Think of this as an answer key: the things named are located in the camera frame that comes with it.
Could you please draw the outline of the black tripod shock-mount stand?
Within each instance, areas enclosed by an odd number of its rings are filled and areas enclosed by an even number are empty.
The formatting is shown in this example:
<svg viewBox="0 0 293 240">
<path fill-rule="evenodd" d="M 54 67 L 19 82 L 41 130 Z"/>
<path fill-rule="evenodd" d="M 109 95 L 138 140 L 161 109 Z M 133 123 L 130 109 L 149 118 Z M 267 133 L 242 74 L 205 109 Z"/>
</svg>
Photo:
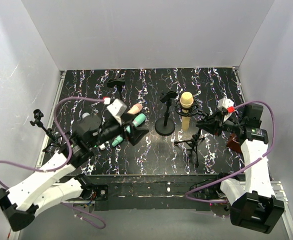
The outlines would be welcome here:
<svg viewBox="0 0 293 240">
<path fill-rule="evenodd" d="M 204 113 L 202 110 L 200 110 L 199 105 L 197 103 L 194 103 L 194 101 L 193 101 L 192 107 L 189 109 L 189 112 L 183 113 L 182 107 L 180 104 L 180 99 L 177 100 L 175 103 L 175 111 L 181 117 L 199 116 Z M 189 146 L 189 148 L 186 149 L 187 151 L 189 151 L 189 155 L 191 156 L 193 153 L 195 153 L 196 160 L 193 163 L 195 168 L 198 168 L 199 167 L 198 145 L 201 144 L 204 140 L 205 140 L 205 137 L 201 137 L 201 129 L 198 129 L 197 133 L 193 134 L 191 139 L 175 141 L 173 144 L 177 146 L 179 144 L 186 143 Z"/>
</svg>

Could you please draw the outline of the yellow microphone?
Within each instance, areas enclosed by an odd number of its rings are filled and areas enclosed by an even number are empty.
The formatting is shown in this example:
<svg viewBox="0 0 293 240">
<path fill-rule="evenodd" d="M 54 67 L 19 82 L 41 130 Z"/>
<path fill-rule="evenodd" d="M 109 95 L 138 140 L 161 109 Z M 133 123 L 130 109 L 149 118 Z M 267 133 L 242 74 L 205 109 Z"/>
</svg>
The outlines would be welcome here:
<svg viewBox="0 0 293 240">
<path fill-rule="evenodd" d="M 183 92 L 180 97 L 180 105 L 181 105 L 181 111 L 183 113 L 188 113 L 189 109 L 192 107 L 194 103 L 194 98 L 191 92 Z M 190 116 L 183 116 L 181 122 L 182 130 L 187 131 L 190 126 L 191 117 Z"/>
</svg>

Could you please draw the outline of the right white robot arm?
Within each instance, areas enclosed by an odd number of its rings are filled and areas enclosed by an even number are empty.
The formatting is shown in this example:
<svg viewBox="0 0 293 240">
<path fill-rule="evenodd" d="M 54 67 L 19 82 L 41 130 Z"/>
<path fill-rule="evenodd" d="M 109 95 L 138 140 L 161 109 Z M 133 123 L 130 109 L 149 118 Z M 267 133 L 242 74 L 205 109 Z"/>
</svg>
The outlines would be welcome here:
<svg viewBox="0 0 293 240">
<path fill-rule="evenodd" d="M 210 134 L 219 136 L 222 132 L 236 134 L 244 159 L 244 167 L 203 186 L 192 193 L 219 186 L 230 204 L 230 221 L 256 232 L 269 234 L 285 210 L 285 204 L 277 199 L 270 181 L 268 154 L 274 147 L 274 140 L 261 128 L 263 101 L 249 101 L 240 104 L 243 108 L 239 120 L 230 116 L 237 106 L 219 106 L 213 114 L 200 113 L 196 126 Z"/>
</svg>

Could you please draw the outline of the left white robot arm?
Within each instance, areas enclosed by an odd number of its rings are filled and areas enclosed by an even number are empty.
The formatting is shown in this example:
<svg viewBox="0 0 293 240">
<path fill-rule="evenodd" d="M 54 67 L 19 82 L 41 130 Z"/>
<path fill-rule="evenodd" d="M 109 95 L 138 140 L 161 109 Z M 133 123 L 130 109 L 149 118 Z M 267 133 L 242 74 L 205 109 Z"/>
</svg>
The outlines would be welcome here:
<svg viewBox="0 0 293 240">
<path fill-rule="evenodd" d="M 64 201 L 105 201 L 109 188 L 95 184 L 84 174 L 59 180 L 79 168 L 93 156 L 93 148 L 117 136 L 122 136 L 135 146 L 148 132 L 145 127 L 136 127 L 134 115 L 126 113 L 124 124 L 116 119 L 103 123 L 96 115 L 84 114 L 82 121 L 72 130 L 70 147 L 66 145 L 38 171 L 8 189 L 0 188 L 0 208 L 11 230 L 18 232 L 30 225 L 43 211 Z"/>
</svg>

